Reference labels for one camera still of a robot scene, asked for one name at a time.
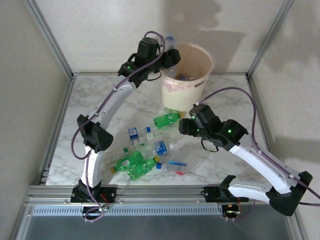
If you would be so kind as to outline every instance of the bottle label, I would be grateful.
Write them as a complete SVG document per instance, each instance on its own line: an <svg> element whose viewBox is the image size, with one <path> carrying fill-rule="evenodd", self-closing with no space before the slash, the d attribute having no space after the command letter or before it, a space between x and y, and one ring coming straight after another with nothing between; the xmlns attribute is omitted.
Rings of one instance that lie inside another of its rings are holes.
<svg viewBox="0 0 320 240"><path fill-rule="evenodd" d="M127 165L129 165L130 164L130 161L127 159L127 160L125 160L123 163L122 163L122 165L125 167L125 166L127 166Z"/></svg>
<svg viewBox="0 0 320 240"><path fill-rule="evenodd" d="M148 134L147 134L147 138L148 138L149 140L156 139L156 138L160 138L160 137L162 137L162 136L163 136L163 134L162 134L161 131L152 132L152 133L148 133Z"/></svg>
<svg viewBox="0 0 320 240"><path fill-rule="evenodd" d="M186 166L187 166L186 163L184 163L184 162L178 162L178 161L168 161L167 164L178 165L178 166L183 166L183 167L186 167Z"/></svg>
<svg viewBox="0 0 320 240"><path fill-rule="evenodd" d="M168 115L167 115L167 119L168 119L169 125L175 123L175 122L174 122L174 117L173 117L171 114L168 114Z"/></svg>
<svg viewBox="0 0 320 240"><path fill-rule="evenodd" d="M136 127L129 128L129 129L128 129L128 132L129 132L129 136L130 136L130 139L131 139L131 140L138 138L138 131L137 131L137 128L136 128Z"/></svg>
<svg viewBox="0 0 320 240"><path fill-rule="evenodd" d="M149 171L148 164L144 163L144 164L141 165L141 167L142 167L142 169L143 169L143 171L144 171L145 173L147 173L147 172Z"/></svg>
<svg viewBox="0 0 320 240"><path fill-rule="evenodd" d="M167 153L167 148L164 141L159 141L154 144L156 154L163 155Z"/></svg>

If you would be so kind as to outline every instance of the white bottle cap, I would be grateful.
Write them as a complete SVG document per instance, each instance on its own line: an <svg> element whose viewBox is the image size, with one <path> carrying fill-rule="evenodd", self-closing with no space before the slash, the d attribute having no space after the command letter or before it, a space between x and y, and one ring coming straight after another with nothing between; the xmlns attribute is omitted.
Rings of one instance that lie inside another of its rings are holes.
<svg viewBox="0 0 320 240"><path fill-rule="evenodd" d="M175 145L172 142L168 142L168 143L169 143L169 148L173 149Z"/></svg>
<svg viewBox="0 0 320 240"><path fill-rule="evenodd" d="M138 139L133 139L133 145L137 147L139 145Z"/></svg>

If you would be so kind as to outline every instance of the green plastic bottle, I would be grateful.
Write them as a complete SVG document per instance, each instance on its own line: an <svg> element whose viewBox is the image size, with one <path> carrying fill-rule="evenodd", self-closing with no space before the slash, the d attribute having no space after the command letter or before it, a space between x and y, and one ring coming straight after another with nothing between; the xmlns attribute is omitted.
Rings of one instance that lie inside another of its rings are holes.
<svg viewBox="0 0 320 240"><path fill-rule="evenodd" d="M135 181L138 178L150 172L157 162L159 162L159 158L157 156L155 156L152 159L144 160L140 162L138 165L136 165L135 167L129 169L127 173L131 178L131 180Z"/></svg>
<svg viewBox="0 0 320 240"><path fill-rule="evenodd" d="M154 125L157 129L174 124L176 121L183 117L182 112L172 112L163 116L158 116L153 119Z"/></svg>
<svg viewBox="0 0 320 240"><path fill-rule="evenodd" d="M110 171L113 174L116 172L124 172L141 163L143 160L144 158L141 156L141 153L139 151L134 151L132 154L119 159L115 166L110 168Z"/></svg>

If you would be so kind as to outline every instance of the blue bottle label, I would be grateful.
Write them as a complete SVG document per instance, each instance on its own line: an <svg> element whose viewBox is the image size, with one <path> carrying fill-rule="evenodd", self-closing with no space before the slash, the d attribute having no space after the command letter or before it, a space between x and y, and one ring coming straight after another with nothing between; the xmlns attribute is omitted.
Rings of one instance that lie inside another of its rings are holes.
<svg viewBox="0 0 320 240"><path fill-rule="evenodd" d="M187 166L186 163L184 163L184 162L178 162L178 161L168 161L167 164L178 165L178 166L183 166L183 167L186 167L186 166Z"/></svg>
<svg viewBox="0 0 320 240"><path fill-rule="evenodd" d="M167 153L167 148L164 141L159 141L154 144L156 154L163 155Z"/></svg>
<svg viewBox="0 0 320 240"><path fill-rule="evenodd" d="M136 128L136 127L129 128L129 129L128 129L128 132L129 132L129 136L130 136L130 139L131 139L131 140L138 138L138 131L137 131L137 128Z"/></svg>

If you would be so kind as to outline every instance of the plastic bottle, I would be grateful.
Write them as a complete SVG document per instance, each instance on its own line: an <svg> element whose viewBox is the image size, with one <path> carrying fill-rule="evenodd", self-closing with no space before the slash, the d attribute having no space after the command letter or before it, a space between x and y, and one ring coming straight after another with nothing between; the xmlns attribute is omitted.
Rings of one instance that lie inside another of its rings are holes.
<svg viewBox="0 0 320 240"><path fill-rule="evenodd" d="M182 112L172 112L163 116L158 116L153 119L154 125L157 129L163 128L165 126L169 126L174 124L176 121L183 117Z"/></svg>
<svg viewBox="0 0 320 240"><path fill-rule="evenodd" d="M133 139L138 139L143 137L145 134L150 133L152 130L152 127L147 126L147 127L132 127L132 128L128 128L128 134L129 134L129 138L131 140Z"/></svg>
<svg viewBox="0 0 320 240"><path fill-rule="evenodd" d="M133 140L133 145L135 147L138 147L140 145L144 145L147 142L154 142L157 141L159 138L163 137L162 131L154 131L154 132L148 132L144 136L136 138Z"/></svg>
<svg viewBox="0 0 320 240"><path fill-rule="evenodd" d="M104 153L104 165L109 166L128 155L122 148L115 148Z"/></svg>
<svg viewBox="0 0 320 240"><path fill-rule="evenodd" d="M165 51L174 49L176 47L176 40L172 34L168 34L165 39ZM177 66L172 66L165 70L165 74L170 78L176 78L177 75Z"/></svg>
<svg viewBox="0 0 320 240"><path fill-rule="evenodd" d="M139 146L125 147L123 151L125 153L131 153L133 151L139 151L143 157L153 157L166 154L170 149L174 148L172 142L166 140L160 140L156 142L147 142Z"/></svg>
<svg viewBox="0 0 320 240"><path fill-rule="evenodd" d="M130 168L133 168L137 164L141 163L144 158L141 156L139 151L134 151L132 154L119 159L116 165L110 168L110 171L114 174L116 172L124 172Z"/></svg>
<svg viewBox="0 0 320 240"><path fill-rule="evenodd" d="M185 175L189 173L187 164L184 162L178 162L178 161L168 161L167 164L157 162L156 168L162 169L163 171L166 171L168 173L175 173L178 175Z"/></svg>
<svg viewBox="0 0 320 240"><path fill-rule="evenodd" d="M135 181L150 172L157 162L159 162L159 158L157 156L151 159L144 160L137 164L135 167L129 169L127 173L131 180Z"/></svg>

